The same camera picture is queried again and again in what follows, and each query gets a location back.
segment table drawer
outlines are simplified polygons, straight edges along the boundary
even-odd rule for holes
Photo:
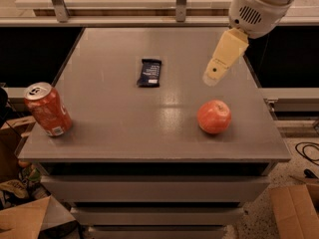
[[[90,227],[94,239],[221,239],[225,231],[219,226],[138,226]]]
[[[227,225],[243,214],[242,208],[111,207],[72,208],[81,225]]]
[[[43,176],[41,181],[65,202],[246,202],[269,184],[264,176]]]

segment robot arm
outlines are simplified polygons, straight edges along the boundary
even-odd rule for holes
[[[268,34],[294,0],[233,0],[229,8],[231,29],[225,31],[208,63],[204,81],[213,86],[245,52],[248,38]]]

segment can lid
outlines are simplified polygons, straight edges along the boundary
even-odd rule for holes
[[[27,100],[40,100],[49,95],[51,90],[52,86],[48,83],[33,84],[24,91],[24,98]]]

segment cardboard box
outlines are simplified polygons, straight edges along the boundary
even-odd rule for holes
[[[0,211],[0,239],[37,239],[40,231],[75,218],[53,196]]]
[[[0,140],[0,183],[12,179],[19,179],[18,158]]]
[[[319,184],[269,189],[281,239],[318,239]]]
[[[0,140],[12,153],[18,155],[35,120],[32,116],[9,119],[0,128]]]

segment red soda can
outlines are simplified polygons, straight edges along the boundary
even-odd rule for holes
[[[68,111],[57,90],[48,83],[29,86],[24,92],[24,102],[42,129],[49,136],[57,136],[72,126]]]

